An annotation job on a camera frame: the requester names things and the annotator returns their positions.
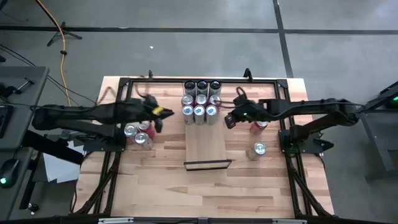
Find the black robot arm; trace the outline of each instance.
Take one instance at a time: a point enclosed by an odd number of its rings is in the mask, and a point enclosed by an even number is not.
[[[45,105],[35,110],[32,125],[38,130],[63,128],[112,138],[117,131],[115,124],[119,123],[155,121],[159,133],[162,120],[173,114],[172,110],[161,108],[153,96],[147,95],[144,100],[132,98],[127,102],[94,107]],[[96,120],[103,125],[82,120]]]
[[[358,122],[356,105],[347,100],[330,98],[317,101],[288,102],[287,100],[264,99],[258,103],[248,100],[246,95],[239,95],[233,101],[235,109],[225,117],[229,129],[237,122],[277,121],[294,115],[327,114],[312,122],[290,127],[292,142],[305,140],[309,135],[326,128],[343,125],[351,126]]]

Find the yellow tag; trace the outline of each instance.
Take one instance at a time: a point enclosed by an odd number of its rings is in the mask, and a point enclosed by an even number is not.
[[[158,106],[158,107],[156,107],[156,108],[152,111],[152,113],[153,113],[154,115],[159,115],[160,112],[162,112],[162,110],[164,110],[164,108]]]

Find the gray floor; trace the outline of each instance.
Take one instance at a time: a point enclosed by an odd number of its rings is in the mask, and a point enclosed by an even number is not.
[[[272,0],[46,0],[59,21],[70,26],[276,28]],[[280,0],[286,29],[398,29],[394,0]],[[33,1],[12,1],[4,11],[24,25],[51,26]],[[0,14],[1,24],[16,23]],[[46,43],[53,32],[0,31],[0,43],[37,65],[50,67],[60,80],[62,43]],[[277,34],[79,33],[67,39],[68,87],[95,99],[105,75],[208,75],[240,77],[249,67],[255,77],[286,77]],[[398,35],[286,35],[295,78],[304,78],[308,97],[346,98],[364,103],[397,81]],[[23,65],[8,57],[1,66]],[[74,97],[78,103],[89,101]],[[41,104],[65,104],[64,95],[46,84]],[[325,153],[326,174],[335,213],[344,218],[398,221],[398,180],[368,183],[372,167],[363,126],[336,127],[324,138],[335,143]],[[38,186],[35,217],[68,213],[73,184]],[[65,193],[63,200],[54,195]],[[14,212],[13,218],[30,217]]]

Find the soda can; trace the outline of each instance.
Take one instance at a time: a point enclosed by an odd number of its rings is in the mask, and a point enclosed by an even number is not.
[[[124,134],[126,135],[127,138],[130,140],[135,140],[135,136],[138,133],[138,129],[132,125],[132,124],[127,124],[126,127],[124,127]]]
[[[197,87],[193,81],[186,81],[184,83],[184,90],[186,95],[190,95],[194,99],[197,97]]]
[[[202,105],[202,106],[206,106],[207,104],[207,97],[205,95],[197,95],[197,98],[195,100],[196,105]]]
[[[147,133],[138,133],[134,139],[142,150],[151,150],[154,147],[154,142]]]
[[[217,122],[218,110],[214,105],[210,105],[206,108],[206,124],[213,125]]]
[[[209,88],[209,97],[213,95],[220,95],[221,83],[219,81],[212,81]]]
[[[267,147],[263,143],[255,143],[254,147],[246,151],[246,155],[251,161],[259,160],[267,152]]]
[[[250,133],[261,134],[262,131],[268,126],[267,121],[255,121],[250,127]]]
[[[214,105],[216,107],[219,107],[221,105],[221,98],[218,95],[213,95],[209,98],[209,103],[211,105]]]
[[[183,96],[182,99],[181,99],[181,105],[182,106],[185,106],[185,105],[193,106],[193,97],[191,95]]]
[[[197,88],[198,88],[198,95],[205,95],[206,97],[207,95],[207,89],[208,89],[208,85],[206,81],[199,81],[197,84]]]
[[[138,124],[138,129],[140,132],[147,133],[151,139],[155,137],[155,129],[149,121],[143,121]]]
[[[195,122],[193,119],[193,107],[191,105],[185,105],[182,108],[182,113],[184,114],[184,122],[187,125],[191,125]]]
[[[193,109],[196,125],[203,125],[205,123],[205,107],[198,105]]]

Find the wooden tabletop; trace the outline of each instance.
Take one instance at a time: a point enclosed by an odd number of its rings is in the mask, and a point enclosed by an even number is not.
[[[118,89],[120,77],[104,77],[100,97],[110,86]],[[292,101],[308,100],[304,81],[288,79]],[[275,98],[272,85],[239,84],[252,100]],[[284,156],[280,153],[277,132],[279,122],[271,122],[260,136],[249,134],[249,123],[224,129],[226,157],[233,162],[228,169],[187,172],[185,162],[185,125],[181,112],[181,83],[157,83],[147,86],[160,106],[175,111],[164,120],[162,133],[154,138],[151,151],[138,151],[128,142],[122,153],[114,193],[112,216],[125,217],[229,217],[292,218],[292,199]],[[224,84],[221,98],[236,97],[236,85]],[[139,85],[144,92],[145,86]],[[114,102],[107,94],[101,103]],[[223,109],[220,118],[231,109]],[[295,116],[297,124],[306,124],[311,116]],[[264,142],[267,153],[259,161],[250,161],[245,152],[255,142]],[[77,184],[78,210],[93,193],[100,179],[103,152],[94,152],[81,167]],[[333,213],[325,171],[319,158],[305,154],[303,164],[307,184],[324,208]],[[104,191],[103,207],[108,188]],[[300,208],[304,212],[301,190]]]

